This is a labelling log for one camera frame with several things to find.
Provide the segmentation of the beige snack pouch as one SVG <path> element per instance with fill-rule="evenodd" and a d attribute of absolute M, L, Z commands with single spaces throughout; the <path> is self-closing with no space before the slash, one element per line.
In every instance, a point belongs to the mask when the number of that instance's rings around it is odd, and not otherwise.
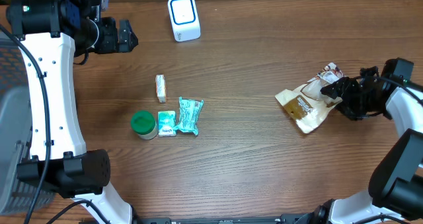
<path fill-rule="evenodd" d="M 329 112 L 342 99 L 331 98 L 321 93 L 321 89 L 337 82 L 344 76 L 343 72 L 334 63 L 329 63 L 305 84 L 294 90 L 285 89 L 275 95 L 288 115 L 295 121 L 298 128 L 304 133 L 311 133 L 326 119 Z"/>

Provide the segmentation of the orange tissue pack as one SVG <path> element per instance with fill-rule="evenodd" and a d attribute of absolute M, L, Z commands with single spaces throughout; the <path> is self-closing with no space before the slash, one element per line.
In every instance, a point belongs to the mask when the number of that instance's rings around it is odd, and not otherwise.
<path fill-rule="evenodd" d="M 156 75 L 156 94 L 160 103 L 167 101 L 166 81 L 164 75 Z"/>

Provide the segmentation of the green lid jar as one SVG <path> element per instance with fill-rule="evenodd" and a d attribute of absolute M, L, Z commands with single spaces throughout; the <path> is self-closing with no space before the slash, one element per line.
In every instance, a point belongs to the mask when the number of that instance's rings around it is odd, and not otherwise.
<path fill-rule="evenodd" d="M 157 136 L 158 125 L 152 113 L 140 110 L 136 112 L 131 118 L 131 128 L 140 139 L 150 140 Z"/>

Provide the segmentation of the teal tissue pack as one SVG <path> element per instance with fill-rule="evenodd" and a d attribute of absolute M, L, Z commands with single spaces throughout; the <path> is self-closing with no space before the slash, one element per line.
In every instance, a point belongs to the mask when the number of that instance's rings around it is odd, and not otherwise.
<path fill-rule="evenodd" d="M 175 111 L 159 111 L 158 112 L 158 135 L 159 137 L 176 136 L 176 112 Z"/>

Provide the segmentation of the teal crinkled wrapper packet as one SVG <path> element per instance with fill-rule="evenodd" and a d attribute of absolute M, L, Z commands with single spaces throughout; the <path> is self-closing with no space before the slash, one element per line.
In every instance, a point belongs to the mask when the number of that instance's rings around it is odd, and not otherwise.
<path fill-rule="evenodd" d="M 204 105 L 203 100 L 192 100 L 179 97 L 180 114 L 178 124 L 174 127 L 182 133 L 199 134 L 197 121 Z"/>

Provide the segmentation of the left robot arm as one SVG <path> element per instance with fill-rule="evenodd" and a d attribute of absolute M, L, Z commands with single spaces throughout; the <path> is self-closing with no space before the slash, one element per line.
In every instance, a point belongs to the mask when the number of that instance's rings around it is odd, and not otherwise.
<path fill-rule="evenodd" d="M 138 223 L 135 209 L 110 181 L 103 149 L 89 151 L 77 117 L 74 59 L 132 51 L 137 37 L 127 20 L 103 17 L 108 0 L 11 0 L 7 36 L 24 59 L 32 139 L 17 178 L 42 192 L 69 198 L 98 223 Z"/>

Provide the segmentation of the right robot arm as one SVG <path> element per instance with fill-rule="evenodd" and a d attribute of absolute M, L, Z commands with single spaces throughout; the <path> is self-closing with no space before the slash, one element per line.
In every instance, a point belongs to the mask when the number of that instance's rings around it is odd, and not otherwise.
<path fill-rule="evenodd" d="M 362 68 L 359 76 L 321 89 L 323 95 L 341 98 L 338 109 L 351 120 L 381 114 L 394 121 L 399 139 L 374 170 L 367 190 L 281 222 L 409 223 L 422 218 L 422 177 L 416 174 L 422 168 L 422 86 L 410 80 L 413 67 L 403 58 L 389 59 L 381 71 Z"/>

